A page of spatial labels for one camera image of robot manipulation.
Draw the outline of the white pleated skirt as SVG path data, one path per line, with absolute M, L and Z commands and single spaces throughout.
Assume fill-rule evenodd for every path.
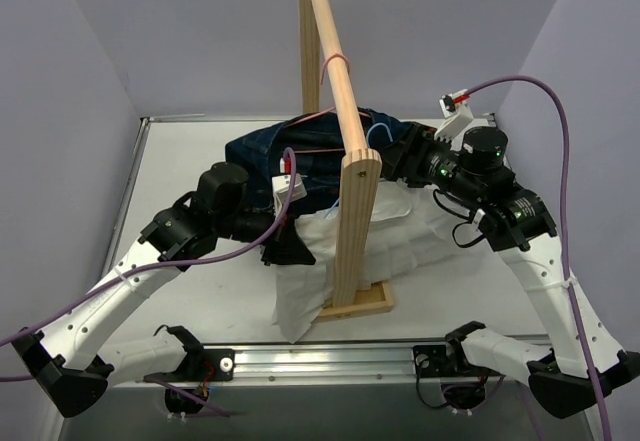
M 442 261 L 475 262 L 446 234 L 454 216 L 437 206 L 431 188 L 409 189 L 382 182 L 377 191 L 358 287 L 405 275 Z M 272 323 L 287 342 L 299 341 L 312 327 L 333 294 L 332 270 L 337 246 L 337 210 L 303 215 L 295 231 L 315 259 L 313 265 L 276 268 L 276 303 Z

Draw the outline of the dark blue denim skirt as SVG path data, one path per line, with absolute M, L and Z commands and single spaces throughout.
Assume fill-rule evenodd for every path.
M 297 174 L 307 195 L 294 201 L 295 216 L 330 208 L 338 200 L 345 156 L 337 114 L 309 113 L 244 134 L 225 145 L 225 160 L 249 175 L 245 203 L 265 210 L 272 206 L 271 178 L 280 173 L 284 150 L 293 149 Z

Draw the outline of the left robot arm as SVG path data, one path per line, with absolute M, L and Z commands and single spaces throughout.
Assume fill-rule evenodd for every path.
M 203 344 L 183 326 L 160 326 L 133 342 L 112 344 L 111 335 L 156 291 L 189 268 L 220 263 L 259 249 L 264 265 L 312 265 L 299 238 L 291 205 L 305 188 L 293 152 L 287 150 L 272 177 L 273 205 L 245 204 L 248 172 L 219 162 L 195 190 L 158 212 L 120 261 L 81 299 L 8 340 L 30 376 L 58 413 L 75 417 L 126 382 L 213 379 Z

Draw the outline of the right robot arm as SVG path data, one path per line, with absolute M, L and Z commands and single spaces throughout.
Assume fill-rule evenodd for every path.
M 460 149 L 412 123 L 381 151 L 382 176 L 410 188 L 434 186 L 468 210 L 487 242 L 514 273 L 546 330 L 549 347 L 469 322 L 445 337 L 444 361 L 455 373 L 485 368 L 526 384 L 550 415 L 565 419 L 639 376 L 639 355 L 604 327 L 582 288 L 563 273 L 561 237 L 541 198 L 516 181 L 504 156 L 507 135 L 496 127 L 465 132 Z

